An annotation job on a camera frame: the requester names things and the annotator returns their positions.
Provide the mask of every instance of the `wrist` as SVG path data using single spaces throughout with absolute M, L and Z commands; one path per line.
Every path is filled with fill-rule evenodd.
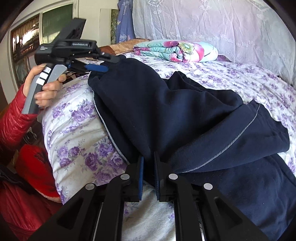
M 22 89 L 22 93 L 25 97 L 28 96 L 29 93 L 29 89 L 30 89 L 30 85 L 26 84 L 26 82 L 23 84 L 23 89 Z

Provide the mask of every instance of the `window frame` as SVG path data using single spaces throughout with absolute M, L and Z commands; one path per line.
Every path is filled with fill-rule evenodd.
M 12 58 L 12 35 L 11 32 L 13 30 L 15 30 L 16 28 L 18 28 L 20 25 L 22 25 L 24 22 L 30 20 L 31 18 L 35 17 L 36 15 L 39 15 L 39 44 L 43 43 L 43 35 L 42 35 L 42 15 L 45 12 L 48 12 L 50 10 L 62 7 L 62 6 L 66 6 L 66 5 L 73 5 L 72 8 L 72 16 L 73 18 L 78 18 L 79 17 L 79 0 L 65 0 L 65 1 L 59 1 L 50 5 L 47 5 L 43 8 L 40 8 L 30 14 L 28 14 L 27 16 L 25 16 L 24 18 L 20 19 L 19 21 L 13 23 L 13 25 L 11 26 L 11 28 L 8 31 L 8 41 L 7 41 L 7 55 L 8 55 L 8 64 L 9 64 L 9 68 L 10 68 L 10 73 L 12 73 L 12 82 L 13 82 L 13 86 L 15 91 L 17 92 L 19 90 L 19 86 L 18 86 L 18 82 L 17 82 L 17 77 L 16 77 L 16 69 L 14 67 L 13 64 L 13 58 Z

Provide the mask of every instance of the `dark blue fabric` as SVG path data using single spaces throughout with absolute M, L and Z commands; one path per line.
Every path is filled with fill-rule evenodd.
M 133 0 L 120 0 L 118 8 L 116 43 L 121 43 L 136 37 L 133 29 Z
M 271 240 L 280 237 L 296 214 L 296 180 L 276 154 L 289 149 L 287 129 L 264 106 L 206 89 L 181 72 L 163 80 L 135 59 L 103 65 L 109 71 L 92 72 L 89 86 L 131 163 L 141 153 L 153 176 L 157 151 L 192 183 L 217 186 Z

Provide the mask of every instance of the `floral bedsheet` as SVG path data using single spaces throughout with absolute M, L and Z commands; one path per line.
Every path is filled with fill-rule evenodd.
M 181 71 L 206 88 L 232 89 L 244 102 L 254 99 L 263 104 L 271 116 L 288 129 L 290 149 L 280 156 L 296 175 L 296 91 L 293 87 L 270 71 L 251 64 L 173 63 L 131 53 L 126 56 L 151 66 L 162 78 Z M 85 75 L 65 84 L 42 118 L 44 143 L 63 204 L 85 184 L 108 183 L 124 173 L 127 165 L 97 117 L 87 79 Z M 173 207 L 159 203 L 155 190 L 144 184 L 143 201 L 125 203 L 123 240 L 175 239 Z

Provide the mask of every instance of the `white lace curtain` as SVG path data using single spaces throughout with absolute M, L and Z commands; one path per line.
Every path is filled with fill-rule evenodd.
M 263 0 L 134 0 L 136 38 L 207 42 L 296 86 L 296 42 Z

